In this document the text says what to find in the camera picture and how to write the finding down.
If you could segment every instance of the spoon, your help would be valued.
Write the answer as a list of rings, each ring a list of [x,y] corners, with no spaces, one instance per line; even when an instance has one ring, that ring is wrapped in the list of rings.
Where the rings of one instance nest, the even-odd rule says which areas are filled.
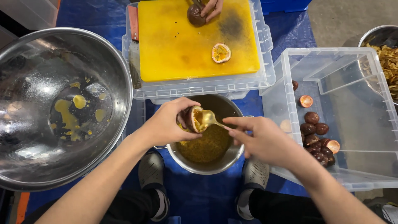
[[[201,125],[203,125],[204,127],[208,127],[212,124],[216,124],[222,128],[225,128],[227,131],[232,130],[232,128],[227,127],[223,124],[220,124],[217,120],[216,120],[216,116],[214,115],[213,111],[211,110],[202,110],[202,122]]]

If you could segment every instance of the juice splatter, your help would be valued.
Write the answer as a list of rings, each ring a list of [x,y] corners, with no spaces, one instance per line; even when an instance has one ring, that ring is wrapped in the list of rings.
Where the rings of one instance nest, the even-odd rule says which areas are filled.
[[[101,122],[104,117],[105,117],[105,110],[103,109],[96,110],[96,119],[98,122]]]
[[[72,88],[72,87],[80,88],[80,83],[72,83],[72,84],[70,84],[70,87],[71,87],[71,88]]]
[[[82,109],[86,106],[86,99],[82,95],[76,95],[73,97],[73,102],[75,103],[75,107],[78,109]]]
[[[71,105],[72,105],[71,101],[57,100],[57,102],[54,105],[54,108],[56,111],[61,113],[62,123],[65,124],[63,128],[70,130],[68,131],[68,133],[70,134],[70,140],[76,141],[81,139],[81,137],[76,132],[77,131],[76,126],[79,125],[79,121],[73,114],[70,113],[69,107]]]
[[[98,96],[98,98],[100,99],[100,100],[103,100],[103,99],[105,99],[105,96],[106,96],[106,93],[101,93],[99,96]]]

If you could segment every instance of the hand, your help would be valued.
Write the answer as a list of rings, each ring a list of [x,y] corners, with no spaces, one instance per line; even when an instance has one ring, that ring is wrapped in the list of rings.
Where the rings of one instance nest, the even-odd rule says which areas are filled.
[[[286,168],[295,159],[296,153],[307,153],[271,119],[230,117],[222,121],[238,126],[229,135],[234,138],[236,145],[244,144],[246,158],[254,155],[265,163]]]
[[[210,10],[214,9],[213,12],[206,17],[206,23],[221,13],[223,2],[224,0],[210,0],[202,9],[202,12],[200,13],[201,17],[204,17],[208,12],[210,12]]]
[[[195,105],[200,106],[200,103],[186,97],[166,102],[139,130],[148,136],[151,147],[200,138],[202,134],[185,132],[176,123],[181,111]]]

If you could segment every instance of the halved passion fruit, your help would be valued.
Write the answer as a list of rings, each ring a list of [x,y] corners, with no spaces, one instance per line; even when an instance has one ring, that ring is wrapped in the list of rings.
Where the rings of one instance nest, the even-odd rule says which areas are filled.
[[[231,50],[225,43],[217,43],[211,50],[211,57],[215,63],[224,63],[231,59]]]
[[[185,123],[187,127],[196,133],[203,133],[207,127],[201,125],[203,108],[199,106],[192,106],[185,114]]]

